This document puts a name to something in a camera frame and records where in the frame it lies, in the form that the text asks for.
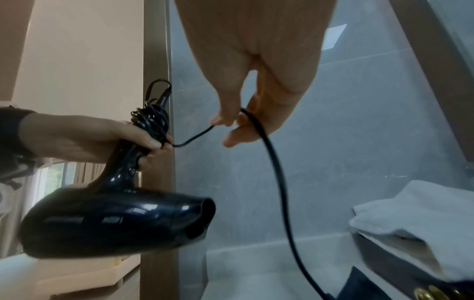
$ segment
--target coiled cord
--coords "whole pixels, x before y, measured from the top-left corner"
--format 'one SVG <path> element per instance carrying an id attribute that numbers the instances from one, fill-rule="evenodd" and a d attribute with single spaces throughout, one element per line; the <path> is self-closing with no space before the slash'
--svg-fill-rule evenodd
<path id="1" fill-rule="evenodd" d="M 168 132 L 168 129 L 169 129 L 169 115 L 168 115 L 168 112 L 165 110 L 167 99 L 159 100 L 155 98 L 155 99 L 148 100 L 150 98 L 153 85 L 157 82 L 162 82 L 162 81 L 167 82 L 169 84 L 168 89 L 163 94 L 167 93 L 167 91 L 169 91 L 168 95 L 171 94 L 171 83 L 169 83 L 168 81 L 155 80 L 154 82 L 152 82 L 148 87 L 147 95 L 145 97 L 145 100 L 146 100 L 145 107 L 143 109 L 137 109 L 137 111 L 132 112 L 132 122 L 136 126 L 148 131 L 148 133 L 153 138 L 155 138 L 156 140 L 158 140 L 159 142 L 163 144 L 164 142 L 169 142 L 166 137 L 166 133 Z M 161 103 L 152 104 L 152 102 L 156 102 L 156 101 L 160 101 Z M 291 224 L 290 224 L 289 207 L 288 207 L 288 188 L 286 186 L 285 175 L 283 173 L 280 160 L 278 159 L 277 152 L 275 151 L 272 143 L 270 142 L 270 139 L 268 138 L 268 135 L 266 134 L 265 129 L 263 128 L 262 124 L 257 120 L 257 118 L 244 108 L 241 108 L 240 111 L 244 113 L 248 117 L 248 119 L 252 122 L 253 126 L 255 127 L 255 130 L 257 131 L 257 133 L 260 135 L 261 139 L 263 140 L 263 143 L 267 149 L 270 160 L 272 161 L 273 169 L 275 171 L 276 181 L 278 183 L 278 190 L 279 190 L 280 198 L 281 198 L 281 203 L 280 203 L 281 213 L 283 216 L 285 232 L 288 238 L 288 242 L 290 244 L 291 252 L 293 254 L 293 257 L 295 258 L 296 264 L 298 265 L 298 268 L 303 273 L 303 275 L 305 276 L 309 284 L 319 294 L 321 299 L 328 300 L 329 299 L 328 296 L 324 293 L 321 287 L 316 283 L 316 281 L 309 274 L 305 265 L 301 261 L 301 257 L 296 248 L 296 243 L 294 240 L 293 232 L 291 231 Z M 171 145 L 175 148 L 181 148 L 181 147 L 187 146 L 189 143 L 205 135 L 206 133 L 211 131 L 213 128 L 214 126 L 210 126 L 208 129 L 193 136 L 192 138 L 188 139 L 186 142 L 182 144 L 171 144 Z"/>

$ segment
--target wooden frame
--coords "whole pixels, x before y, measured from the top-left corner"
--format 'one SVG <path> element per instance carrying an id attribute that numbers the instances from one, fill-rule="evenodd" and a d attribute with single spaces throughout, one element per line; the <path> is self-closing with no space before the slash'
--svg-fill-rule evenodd
<path id="1" fill-rule="evenodd" d="M 468 61 L 428 0 L 389 1 L 466 159 L 472 164 L 474 76 Z"/>
<path id="2" fill-rule="evenodd" d="M 168 0 L 144 0 L 143 92 L 157 78 L 169 79 L 170 43 Z M 154 90 L 159 96 L 162 90 Z M 171 130 L 172 99 L 170 100 Z M 142 186 L 174 191 L 174 156 L 163 155 L 155 170 L 142 174 Z M 140 300 L 179 299 L 178 251 L 144 254 L 140 264 Z"/>

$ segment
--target curtain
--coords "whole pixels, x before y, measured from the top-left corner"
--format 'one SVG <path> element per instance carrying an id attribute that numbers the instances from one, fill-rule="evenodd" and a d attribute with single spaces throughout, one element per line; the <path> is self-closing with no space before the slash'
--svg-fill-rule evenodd
<path id="1" fill-rule="evenodd" d="M 36 195 L 40 184 L 41 172 L 24 178 L 15 179 L 22 187 L 13 191 L 2 185 L 2 202 L 8 212 L 0 219 L 0 258 L 21 252 L 17 231 L 26 212 L 37 202 Z"/>
<path id="2" fill-rule="evenodd" d="M 105 164 L 78 163 L 76 165 L 76 174 L 74 184 L 89 183 L 99 177 L 105 168 Z"/>

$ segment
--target hand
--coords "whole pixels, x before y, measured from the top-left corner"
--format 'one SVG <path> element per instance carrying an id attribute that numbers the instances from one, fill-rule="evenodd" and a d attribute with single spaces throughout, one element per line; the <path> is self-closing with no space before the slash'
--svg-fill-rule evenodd
<path id="1" fill-rule="evenodd" d="M 106 163 L 121 139 L 150 149 L 149 156 L 172 150 L 132 124 L 85 116 L 29 114 L 20 123 L 19 136 L 37 156 L 69 162 Z"/>
<path id="2" fill-rule="evenodd" d="M 267 134 L 280 128 L 313 81 L 336 0 L 176 0 L 193 55 L 216 89 L 213 125 L 238 128 L 224 146 L 259 139 L 239 113 L 240 90 L 257 70 L 257 92 L 247 110 Z"/>

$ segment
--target power cord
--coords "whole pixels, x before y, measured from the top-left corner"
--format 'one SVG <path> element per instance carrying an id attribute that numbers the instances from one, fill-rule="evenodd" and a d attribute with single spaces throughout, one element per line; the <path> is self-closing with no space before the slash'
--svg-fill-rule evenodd
<path id="1" fill-rule="evenodd" d="M 159 99 L 151 99 L 150 95 L 153 89 L 153 85 L 158 82 L 166 82 L 168 84 L 168 88 L 165 92 L 161 95 Z M 166 105 L 168 103 L 168 99 L 171 95 L 171 83 L 169 81 L 158 79 L 153 81 L 147 90 L 147 94 L 145 96 L 145 107 L 143 109 L 137 109 L 137 111 L 132 112 L 132 121 L 135 125 L 139 126 L 140 128 L 148 131 L 150 135 L 155 138 L 156 140 L 163 142 L 168 142 L 166 133 L 169 129 L 169 115 L 166 111 Z M 301 261 L 300 255 L 298 250 L 296 249 L 296 244 L 293 236 L 293 232 L 291 231 L 291 224 L 290 224 L 290 216 L 289 216 L 289 208 L 288 208 L 288 188 L 286 186 L 286 179 L 283 173 L 283 169 L 281 167 L 280 161 L 277 156 L 277 152 L 275 151 L 268 135 L 265 132 L 262 124 L 257 120 L 255 116 L 249 113 L 246 109 L 241 108 L 240 111 L 244 113 L 248 119 L 252 122 L 255 130 L 260 135 L 263 143 L 267 149 L 268 155 L 270 156 L 270 160 L 272 161 L 273 169 L 275 171 L 276 181 L 278 183 L 278 190 L 280 193 L 281 198 L 281 212 L 283 215 L 283 223 L 285 226 L 286 236 L 288 238 L 288 242 L 290 244 L 291 252 L 293 257 L 295 258 L 296 264 L 298 265 L 299 269 L 305 276 L 306 280 L 309 284 L 313 287 L 313 289 L 319 294 L 322 300 L 329 300 L 328 296 L 324 293 L 321 287 L 316 283 L 316 281 L 311 277 L 308 270 L 306 270 L 305 265 Z M 175 148 L 181 148 L 187 146 L 189 143 L 194 141 L 195 139 L 205 135 L 209 131 L 211 131 L 214 126 L 209 127 L 208 129 L 204 130 L 203 132 L 193 136 L 192 138 L 188 139 L 186 142 L 182 144 L 171 144 Z"/>

